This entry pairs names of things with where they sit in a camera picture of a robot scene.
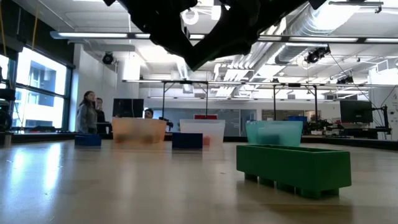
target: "ceiling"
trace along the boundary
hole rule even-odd
[[[24,9],[35,14],[37,1],[14,0]],[[354,13],[347,22],[337,28],[332,35],[344,36],[398,36],[398,3],[396,0],[384,0],[383,11],[375,14],[375,8],[361,8]],[[140,32],[129,21],[129,14],[120,4],[107,7],[100,0],[40,0],[39,17],[48,25],[58,31],[75,32]],[[201,7],[209,11],[210,7]],[[287,24],[299,13],[299,10],[287,16]],[[195,25],[187,25],[191,33],[207,34],[217,21],[211,20],[211,16],[199,13],[199,21]],[[92,51],[99,58],[104,54],[103,46],[133,45],[137,53],[146,61],[142,65],[142,72],[146,77],[153,74],[170,74],[177,70],[175,61],[166,51],[155,46],[149,40],[90,40]],[[383,57],[397,57],[398,45],[359,45],[359,44],[331,44],[332,55],[335,56],[343,70],[352,69],[354,80],[358,83],[366,82],[368,68],[375,63],[383,61]],[[129,56],[129,52],[115,52],[118,58]],[[217,63],[231,63],[236,57],[221,58],[214,62],[208,62],[200,70],[214,71]],[[341,68],[331,57],[322,59],[319,63],[307,65],[302,62],[303,56],[297,57],[292,64],[280,72],[280,82],[326,82],[331,76],[341,73]]]

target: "white ceiling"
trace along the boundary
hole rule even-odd
[[[33,0],[14,0],[29,12],[35,12],[37,1]],[[107,7],[102,2],[84,2],[73,0],[41,0],[43,5],[39,4],[40,19],[59,31],[77,32],[139,32],[132,22],[129,22],[129,14],[119,4],[113,4]],[[396,3],[396,0],[386,0],[385,3]],[[332,35],[371,35],[371,36],[398,36],[398,6],[386,5],[386,10],[380,14],[373,13],[373,9],[363,9],[354,14],[347,23],[343,24]],[[200,14],[199,21],[188,26],[191,33],[206,34],[214,27],[216,21],[211,20],[211,16]],[[176,70],[175,62],[164,60],[163,62],[155,62],[153,56],[159,54],[167,57],[162,48],[155,46],[148,40],[91,40],[95,45],[134,45],[144,60],[147,61],[148,73],[170,73]],[[338,56],[337,60],[343,69],[357,67],[365,61],[375,61],[383,56],[397,56],[398,45],[347,45],[347,44],[331,44],[333,55]],[[120,53],[119,57],[128,57],[128,53]],[[361,62],[357,62],[357,57],[362,58]],[[205,64],[200,70],[213,71],[216,62]],[[324,58],[319,64],[311,67],[309,70],[297,67],[287,67],[283,72],[288,77],[325,77],[328,78],[341,72],[336,66],[332,58]],[[359,79],[366,79],[366,69],[355,71],[355,75]]]

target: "person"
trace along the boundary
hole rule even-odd
[[[102,110],[103,100],[99,97],[95,100],[95,111],[97,112],[97,123],[105,123],[105,113]],[[106,126],[105,125],[97,125],[97,133],[106,134]]]
[[[97,113],[95,111],[95,93],[87,91],[79,104],[77,115],[78,130],[81,133],[97,133]]]
[[[154,110],[148,108],[145,110],[145,119],[152,119],[154,117]]]

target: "security camera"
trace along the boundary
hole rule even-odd
[[[105,65],[112,65],[112,63],[114,62],[113,53],[112,52],[106,52],[105,56],[102,58],[102,62]]]

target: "black monitor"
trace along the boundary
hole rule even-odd
[[[144,99],[114,99],[113,116],[118,118],[142,118]]]
[[[370,101],[340,101],[341,122],[372,123],[372,103]]]

